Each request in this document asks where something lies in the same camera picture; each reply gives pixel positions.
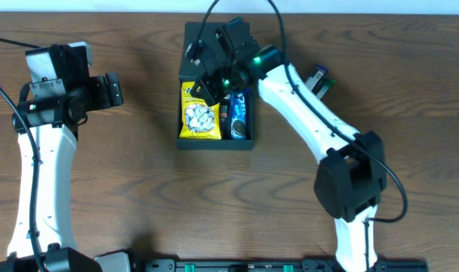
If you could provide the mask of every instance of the white wall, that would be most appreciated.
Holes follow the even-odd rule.
[[[205,12],[213,0],[0,0],[0,11]],[[459,14],[459,0],[274,0],[283,13]],[[214,12],[271,12],[266,0],[221,0]]]

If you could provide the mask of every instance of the yellow snack bag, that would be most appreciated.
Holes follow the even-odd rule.
[[[208,107],[203,99],[192,97],[194,82],[181,85],[183,128],[179,138],[221,140],[220,104]]]

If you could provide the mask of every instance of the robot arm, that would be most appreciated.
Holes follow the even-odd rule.
[[[42,252],[49,247],[76,249],[70,219],[70,171],[77,147],[74,134],[65,126],[51,124],[30,129],[40,152],[39,197],[37,198],[37,228]],[[33,255],[29,238],[29,202],[32,189],[32,148],[25,134],[18,136],[22,172],[17,223],[8,256],[23,258]]]
[[[336,128],[348,138],[355,140],[354,135],[359,132],[352,126],[336,117],[303,83],[293,65],[289,70],[294,83],[298,85],[300,93]],[[340,150],[348,143],[333,132],[302,102],[292,91],[285,74],[284,65],[270,70],[264,79],[258,81],[258,94],[269,105],[281,113],[288,123],[303,138],[312,151],[317,163],[328,156],[330,149]],[[362,272],[366,269],[365,263],[365,225],[366,218],[372,218],[377,212],[377,206],[369,206],[358,213],[352,221],[335,218],[337,232],[336,258],[342,268],[348,272]],[[368,258],[371,266],[377,261],[374,251],[373,222],[369,222],[368,231]]]
[[[49,271],[66,271],[66,266],[73,270],[100,270],[97,262],[75,250],[70,219],[70,172],[79,122],[87,119],[88,111],[109,109],[124,101],[115,73],[89,76],[91,59],[91,49],[84,42],[26,52],[32,83],[22,88],[17,109],[39,149],[36,233]],[[26,100],[29,91],[34,100]],[[8,261],[0,263],[0,271],[18,271],[35,265],[29,235],[32,147],[20,120],[13,116],[13,123],[19,133],[22,156],[20,204],[8,246]]]

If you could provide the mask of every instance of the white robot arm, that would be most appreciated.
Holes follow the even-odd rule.
[[[39,148],[39,192],[36,203],[36,222],[42,252],[49,246],[76,249],[70,217],[70,172],[77,147],[74,134],[65,126],[53,128],[51,124],[30,129]],[[17,223],[8,256],[23,258],[33,255],[29,238],[29,202],[32,189],[32,148],[27,134],[18,136],[22,172]]]
[[[359,133],[355,128],[346,124],[336,117],[304,84],[297,74],[293,65],[289,65],[289,71],[294,83],[298,85],[300,93],[309,101],[331,124],[338,128],[348,138],[354,140],[354,135]],[[279,111],[288,123],[297,131],[308,145],[317,163],[327,156],[331,148],[339,150],[348,143],[323,124],[292,91],[285,74],[285,66],[282,64],[270,70],[264,79],[258,81],[258,94],[269,105]],[[337,231],[336,257],[343,269],[348,272],[362,272],[366,269],[365,262],[365,225],[362,223],[366,218],[373,218],[377,212],[377,206],[371,206],[359,214],[356,218],[347,222],[342,218],[334,219]],[[377,261],[377,255],[373,244],[373,222],[369,224],[369,251],[368,258],[371,266]]]

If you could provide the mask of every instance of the green connector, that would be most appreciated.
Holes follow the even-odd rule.
[[[284,265],[283,272],[293,272],[293,265]]]
[[[196,266],[194,264],[184,265],[184,272],[196,272]]]

